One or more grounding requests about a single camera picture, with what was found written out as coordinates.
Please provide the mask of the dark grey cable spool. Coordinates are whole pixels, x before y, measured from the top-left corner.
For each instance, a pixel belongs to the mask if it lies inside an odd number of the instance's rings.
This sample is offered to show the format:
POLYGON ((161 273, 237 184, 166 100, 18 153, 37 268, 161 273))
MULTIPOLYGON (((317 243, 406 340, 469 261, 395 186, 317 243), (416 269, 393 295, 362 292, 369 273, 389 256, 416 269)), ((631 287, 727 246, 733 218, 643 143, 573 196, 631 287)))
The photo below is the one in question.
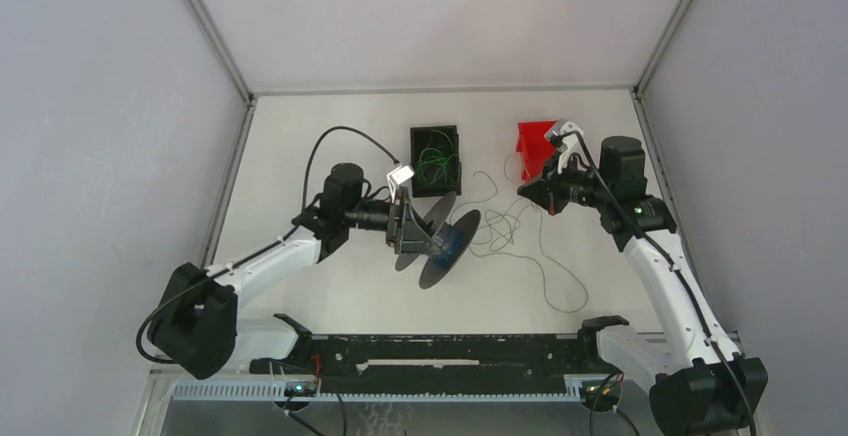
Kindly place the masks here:
POLYGON ((447 276, 469 248, 480 226, 481 213, 479 210, 466 212, 454 223, 449 221, 456 199, 457 194, 449 192, 435 203, 441 203, 446 209, 446 219, 433 236, 433 246, 428 254, 400 253, 397 255, 394 268, 398 272, 405 270, 419 258, 426 259, 418 279, 420 289, 429 289, 447 276))

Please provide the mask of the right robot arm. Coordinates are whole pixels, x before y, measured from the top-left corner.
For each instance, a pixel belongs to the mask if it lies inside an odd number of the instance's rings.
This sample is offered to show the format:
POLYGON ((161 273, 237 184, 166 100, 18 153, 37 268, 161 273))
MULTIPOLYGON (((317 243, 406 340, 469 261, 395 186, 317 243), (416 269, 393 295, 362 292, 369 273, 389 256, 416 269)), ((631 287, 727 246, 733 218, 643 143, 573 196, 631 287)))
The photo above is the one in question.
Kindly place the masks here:
POLYGON ((711 310, 666 203, 647 191, 641 142, 607 137, 595 161, 576 130, 547 139, 554 153, 518 195, 551 215, 568 204, 598 212, 601 227, 639 277, 667 345, 657 349, 622 317, 598 317, 583 324, 589 338, 578 344, 579 362, 592 372, 612 365, 637 384, 665 435, 759 434, 755 413, 767 370, 759 358, 745 355, 711 310))

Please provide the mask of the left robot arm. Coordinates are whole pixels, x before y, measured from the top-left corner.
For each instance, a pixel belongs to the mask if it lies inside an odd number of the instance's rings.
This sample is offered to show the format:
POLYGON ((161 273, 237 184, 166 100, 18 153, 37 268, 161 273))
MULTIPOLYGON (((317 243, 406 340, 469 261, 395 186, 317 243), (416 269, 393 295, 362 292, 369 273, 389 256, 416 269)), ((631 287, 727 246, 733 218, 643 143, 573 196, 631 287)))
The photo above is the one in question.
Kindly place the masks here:
POLYGON ((177 365, 198 380, 260 359, 274 359, 290 373, 305 370, 313 348, 293 324, 245 319, 241 311, 284 278, 327 259, 353 229, 382 233, 398 256, 397 270, 419 257, 436 256, 456 195, 444 195, 420 215, 404 185, 411 176, 408 166, 390 172, 390 198, 381 201, 366 194, 360 166, 335 165, 288 233, 223 264, 177 267, 159 306, 141 323, 138 352, 150 362, 177 365))

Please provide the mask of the red plastic bin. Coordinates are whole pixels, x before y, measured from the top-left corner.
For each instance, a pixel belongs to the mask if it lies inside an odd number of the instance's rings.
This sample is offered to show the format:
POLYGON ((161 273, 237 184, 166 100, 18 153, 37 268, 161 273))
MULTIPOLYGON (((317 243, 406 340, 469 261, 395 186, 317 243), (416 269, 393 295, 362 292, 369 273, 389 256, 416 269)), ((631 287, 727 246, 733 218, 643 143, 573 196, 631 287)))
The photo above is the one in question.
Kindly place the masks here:
POLYGON ((542 172, 555 148, 546 139, 556 120, 524 121, 517 124, 516 153, 521 161, 521 180, 529 182, 542 172))

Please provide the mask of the black plastic bin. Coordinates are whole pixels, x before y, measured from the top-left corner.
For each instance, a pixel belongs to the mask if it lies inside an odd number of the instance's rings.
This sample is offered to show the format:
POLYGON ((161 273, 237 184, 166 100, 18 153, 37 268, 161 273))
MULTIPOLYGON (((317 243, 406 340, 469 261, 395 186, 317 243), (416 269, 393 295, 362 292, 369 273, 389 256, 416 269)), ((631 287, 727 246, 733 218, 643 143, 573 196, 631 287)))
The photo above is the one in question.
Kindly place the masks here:
POLYGON ((462 163, 456 125, 418 126, 410 130, 411 182, 415 198, 462 192, 462 163))

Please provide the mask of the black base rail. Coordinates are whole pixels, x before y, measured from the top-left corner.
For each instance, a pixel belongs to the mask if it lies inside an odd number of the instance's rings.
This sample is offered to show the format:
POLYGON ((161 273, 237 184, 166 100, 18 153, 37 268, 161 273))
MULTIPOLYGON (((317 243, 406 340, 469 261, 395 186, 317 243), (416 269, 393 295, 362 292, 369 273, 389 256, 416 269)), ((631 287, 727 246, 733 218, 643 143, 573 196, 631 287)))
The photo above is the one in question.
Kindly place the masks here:
POLYGON ((282 359, 249 363, 255 375, 315 374, 344 395, 564 395, 570 378, 615 367, 572 334, 312 335, 282 359))

